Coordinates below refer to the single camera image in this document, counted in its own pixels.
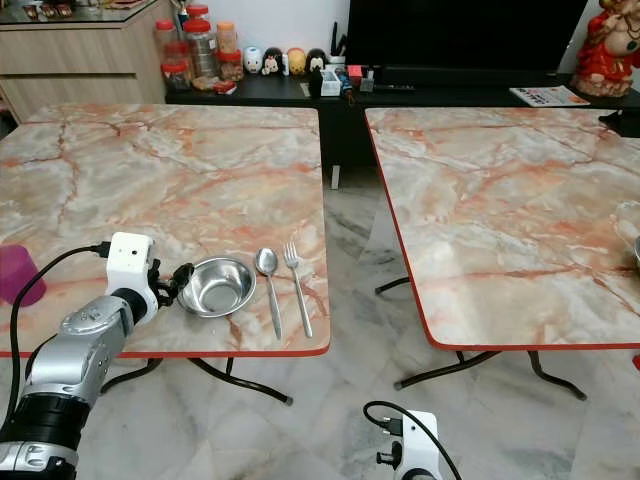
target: white wall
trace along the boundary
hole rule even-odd
[[[241,48],[300,47],[306,51],[319,47],[329,53],[333,22],[338,22],[339,39],[346,33],[349,19],[349,0],[194,0],[200,1],[209,5],[213,21],[235,22]],[[587,23],[600,11],[598,0],[589,0],[560,63],[560,72],[575,68]],[[634,78],[640,86],[640,70],[634,72]]]

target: red table edge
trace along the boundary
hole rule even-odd
[[[437,341],[431,331],[429,330],[429,325],[427,324],[427,318],[424,314],[424,308],[422,306],[422,301],[420,299],[420,295],[418,295],[418,289],[416,288],[416,282],[414,281],[413,271],[411,270],[411,262],[409,262],[409,257],[407,256],[407,252],[404,248],[404,242],[402,241],[402,233],[400,232],[400,227],[398,226],[398,220],[396,218],[396,212],[393,209],[393,203],[391,202],[391,195],[389,193],[389,187],[387,185],[387,179],[384,176],[384,170],[382,168],[382,164],[380,163],[380,158],[378,157],[378,150],[376,149],[376,143],[373,139],[373,135],[371,134],[371,125],[369,124],[369,119],[367,118],[365,109],[364,120],[367,125],[367,130],[369,132],[369,138],[371,139],[371,146],[373,147],[373,155],[376,159],[376,163],[378,166],[378,174],[382,179],[382,185],[384,187],[384,193],[387,197],[387,204],[389,205],[389,210],[391,210],[391,217],[393,218],[393,226],[396,230],[396,235],[398,235],[398,239],[400,240],[400,249],[402,250],[402,257],[404,258],[404,264],[407,268],[407,273],[409,274],[411,289],[413,290],[413,298],[418,304],[418,314],[420,315],[420,320],[422,321],[422,328],[427,336],[427,340],[434,347],[437,347],[441,350],[452,350],[452,351],[493,351],[493,352],[502,352],[502,351],[525,351],[525,350],[631,350],[640,348],[640,342],[630,342],[630,343],[578,343],[578,344],[560,344],[560,343],[552,343],[552,344],[532,344],[532,345],[455,345],[448,343],[440,343]]]
[[[274,350],[252,352],[250,350],[229,351],[229,352],[123,352],[118,358],[264,358],[264,357],[314,357],[323,355],[329,350],[330,343],[326,347],[313,350]],[[20,357],[29,358],[31,352],[20,352]],[[10,358],[11,352],[0,351],[0,358]]]

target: plastic jar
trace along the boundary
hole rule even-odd
[[[211,24],[206,20],[187,20],[184,31],[189,43],[189,54],[194,76],[213,78],[218,75],[218,62],[213,55],[215,41]]]
[[[189,44],[187,42],[171,42],[164,46],[162,63],[180,63],[187,62],[189,65],[189,73],[193,78],[193,65],[191,65],[191,57],[189,56]]]
[[[232,22],[218,22],[217,34],[218,51],[233,54],[238,49],[236,27]]]
[[[156,44],[158,52],[162,55],[167,43],[178,40],[178,31],[170,18],[161,18],[156,21]]]
[[[222,53],[218,51],[218,63],[220,64],[220,76],[223,80],[233,80],[237,82],[244,77],[241,50],[236,50],[234,53]]]
[[[163,63],[162,78],[170,92],[184,92],[191,89],[191,73],[186,61],[178,63]]]
[[[189,15],[189,20],[206,20],[209,19],[209,7],[206,5],[200,5],[193,3],[187,6],[187,15]]]

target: black wire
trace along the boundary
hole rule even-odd
[[[18,403],[18,393],[20,393],[20,348],[18,346],[18,309],[27,292],[40,280],[45,273],[51,270],[56,264],[71,255],[81,252],[98,252],[99,245],[90,247],[80,247],[64,252],[62,255],[54,258],[46,267],[36,273],[29,283],[27,283],[13,302],[11,308],[11,322],[9,324],[9,338],[11,341],[11,393],[9,395],[9,404],[7,405],[7,413],[2,424],[2,430],[9,424],[11,416],[16,409]]]
[[[51,340],[56,338],[56,335],[57,335],[56,333],[51,335],[44,342],[42,342],[40,345],[38,345],[36,347],[36,349],[33,352],[31,352],[31,355],[29,355],[29,359],[27,360],[27,364],[24,367],[24,380],[25,380],[25,382],[29,378],[29,375],[31,375],[31,368],[33,367],[33,362],[36,360],[36,357],[38,356],[38,353],[40,352],[40,349],[42,347],[44,347],[47,343],[49,343]]]
[[[396,405],[395,403],[385,402],[384,400],[375,400],[373,402],[367,403],[364,407],[362,407],[362,413],[367,418],[367,420],[369,420],[371,423],[373,423],[375,425],[378,425],[381,428],[386,428],[385,422],[383,422],[382,420],[376,420],[371,415],[369,415],[369,409],[371,407],[378,407],[378,406],[379,407],[391,408],[392,410],[400,412],[400,413],[406,415],[407,417],[409,417],[411,420],[413,420],[416,425],[418,425],[422,430],[424,430],[424,433],[426,433],[429,436],[429,438],[434,443],[434,445],[436,447],[438,447],[438,450],[440,450],[440,453],[442,454],[443,458],[447,462],[447,465],[449,465],[449,468],[451,469],[451,473],[453,473],[453,476],[456,478],[456,480],[462,480],[462,477],[460,476],[460,473],[458,472],[458,469],[453,464],[453,461],[451,460],[451,457],[449,457],[449,454],[447,453],[447,451],[444,449],[444,447],[438,441],[438,439],[435,437],[435,435],[433,433],[431,433],[431,431],[418,419],[418,417],[413,415],[408,410],[405,410],[401,406]]]

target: stainless steel bowl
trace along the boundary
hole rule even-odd
[[[199,317],[222,317],[247,303],[255,288],[256,274],[240,260],[211,257],[195,265],[178,303]]]

